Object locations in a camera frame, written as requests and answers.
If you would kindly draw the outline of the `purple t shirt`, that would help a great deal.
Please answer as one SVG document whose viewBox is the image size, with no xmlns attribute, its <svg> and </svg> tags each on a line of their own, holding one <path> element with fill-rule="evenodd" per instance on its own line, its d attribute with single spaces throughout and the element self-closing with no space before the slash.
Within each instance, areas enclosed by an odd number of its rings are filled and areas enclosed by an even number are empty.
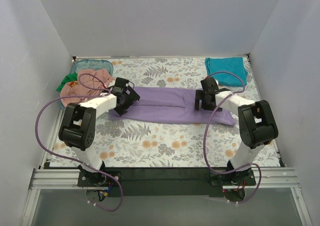
<svg viewBox="0 0 320 226">
<path fill-rule="evenodd" d="M 216 111 L 212 114 L 209 110 L 195 110 L 194 89 L 169 88 L 169 87 L 135 87 L 140 96 L 127 110 L 127 113 L 120 116 L 115 110 L 108 113 L 110 121 L 137 120 L 148 123 L 159 124 L 206 124 L 210 116 L 213 116 L 211 123 L 234 126 L 236 120 L 227 110 Z"/>
</svg>

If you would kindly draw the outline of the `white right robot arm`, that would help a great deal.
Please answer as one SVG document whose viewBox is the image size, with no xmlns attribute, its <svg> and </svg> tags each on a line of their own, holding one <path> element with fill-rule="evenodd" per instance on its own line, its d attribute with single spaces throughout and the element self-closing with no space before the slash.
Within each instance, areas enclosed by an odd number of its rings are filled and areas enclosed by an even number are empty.
<svg viewBox="0 0 320 226">
<path fill-rule="evenodd" d="M 237 185 L 245 178 L 259 152 L 279 135 L 278 127 L 270 104 L 266 100 L 254 101 L 239 96 L 245 91 L 231 91 L 219 88 L 213 77 L 200 81 L 201 90 L 195 93 L 194 109 L 211 110 L 203 136 L 203 156 L 208 169 L 217 175 L 226 175 L 227 181 Z M 206 140 L 213 116 L 218 110 L 231 112 L 238 117 L 240 146 L 228 161 L 226 171 L 218 171 L 210 166 L 207 159 Z"/>
</svg>

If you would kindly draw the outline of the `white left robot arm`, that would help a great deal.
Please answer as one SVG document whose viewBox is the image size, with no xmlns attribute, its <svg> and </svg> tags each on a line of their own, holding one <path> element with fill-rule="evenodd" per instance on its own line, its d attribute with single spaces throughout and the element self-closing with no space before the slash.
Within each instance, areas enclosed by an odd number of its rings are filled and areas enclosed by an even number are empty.
<svg viewBox="0 0 320 226">
<path fill-rule="evenodd" d="M 140 100 L 133 86 L 129 80 L 118 77 L 110 89 L 97 97 L 78 104 L 70 103 L 65 108 L 58 138 L 75 152 L 81 167 L 90 172 L 89 180 L 95 186 L 103 185 L 107 179 L 101 170 L 103 161 L 92 146 L 96 119 L 112 110 L 119 116 L 126 114 L 128 108 Z"/>
</svg>

